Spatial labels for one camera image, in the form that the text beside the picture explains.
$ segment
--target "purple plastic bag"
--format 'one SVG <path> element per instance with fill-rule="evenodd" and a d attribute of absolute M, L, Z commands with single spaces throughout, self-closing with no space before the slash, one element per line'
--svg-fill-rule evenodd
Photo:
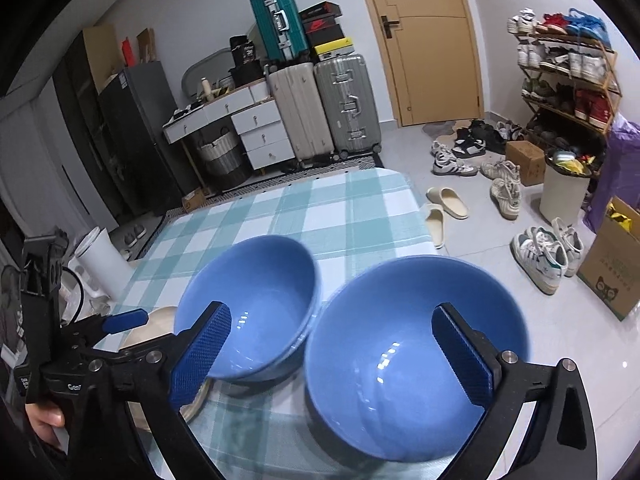
<path fill-rule="evenodd" d="M 617 114 L 607 142 L 609 148 L 600 171 L 598 189 L 584 218 L 584 223 L 594 233 L 600 228 L 607 205 L 614 196 L 632 208 L 640 205 L 640 125 Z"/>

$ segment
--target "black refrigerator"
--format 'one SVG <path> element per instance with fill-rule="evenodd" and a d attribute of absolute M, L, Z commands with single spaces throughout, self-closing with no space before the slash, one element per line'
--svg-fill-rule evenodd
<path fill-rule="evenodd" d="M 159 61 L 122 70 L 101 92 L 100 108 L 119 156 L 135 175 L 140 199 L 156 215 L 182 204 L 198 178 L 180 142 L 169 144 L 162 126 L 176 109 Z"/>

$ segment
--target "metal screw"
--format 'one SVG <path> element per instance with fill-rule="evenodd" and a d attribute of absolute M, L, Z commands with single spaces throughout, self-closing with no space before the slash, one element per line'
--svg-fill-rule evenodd
<path fill-rule="evenodd" d="M 162 352 L 159 350 L 152 350 L 145 357 L 146 362 L 151 365 L 159 362 L 160 359 L 162 359 Z"/>
<path fill-rule="evenodd" d="M 100 368 L 102 368 L 102 359 L 94 359 L 89 363 L 90 372 L 97 372 Z"/>
<path fill-rule="evenodd" d="M 575 370 L 575 363 L 571 361 L 571 359 L 562 359 L 562 366 L 568 372 L 573 372 Z"/>
<path fill-rule="evenodd" d="M 518 362 L 518 356 L 516 355 L 516 352 L 512 352 L 511 350 L 505 350 L 504 352 L 502 352 L 502 358 L 510 365 L 516 364 Z"/>

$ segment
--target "checkered tablecloth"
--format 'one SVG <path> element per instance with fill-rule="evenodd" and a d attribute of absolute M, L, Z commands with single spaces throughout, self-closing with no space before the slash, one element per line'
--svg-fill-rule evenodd
<path fill-rule="evenodd" d="M 136 269 L 115 312 L 177 305 L 190 279 L 247 238 L 287 235 L 318 261 L 322 300 L 375 264 L 435 254 L 404 176 L 375 169 L 289 184 L 175 220 Z M 102 348 L 115 350 L 125 335 Z M 450 459 L 419 465 L 382 462 L 359 453 L 320 420 L 305 393 L 302 370 L 280 383 L 239 386 L 219 381 L 191 431 L 228 479 L 437 478 Z M 171 475 L 152 442 L 158 474 Z"/>

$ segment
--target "bowl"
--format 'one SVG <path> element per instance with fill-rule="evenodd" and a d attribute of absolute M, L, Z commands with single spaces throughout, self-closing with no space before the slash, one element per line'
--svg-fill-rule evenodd
<path fill-rule="evenodd" d="M 302 364 L 298 350 L 318 314 L 319 273 L 292 238 L 250 238 L 209 262 L 178 304 L 174 333 L 190 328 L 212 301 L 231 311 L 231 333 L 209 377 L 267 381 Z"/>
<path fill-rule="evenodd" d="M 431 333 L 449 301 L 498 350 L 529 357 L 522 314 L 508 291 L 444 256 L 391 260 L 348 283 L 306 342 L 305 375 L 320 417 L 371 456 L 428 462 L 456 454 L 482 416 Z"/>
<path fill-rule="evenodd" d="M 124 338 L 124 341 L 120 344 L 118 350 L 123 350 L 129 346 L 137 345 L 144 341 L 149 341 L 150 339 L 155 339 L 161 335 L 170 334 L 174 328 L 176 310 L 177 309 L 174 306 L 156 308 L 151 314 L 149 314 L 149 320 L 146 324 L 136 327 L 129 332 L 126 338 Z M 206 379 L 198 390 L 193 402 L 180 408 L 180 414 L 185 422 L 189 422 L 196 413 L 200 411 L 200 408 L 209 393 L 210 385 L 211 379 Z M 149 424 L 146 421 L 145 413 L 142 411 L 142 406 L 140 406 L 139 403 L 129 402 L 129 411 L 131 413 L 131 418 L 133 418 L 133 423 L 137 428 L 151 432 Z"/>

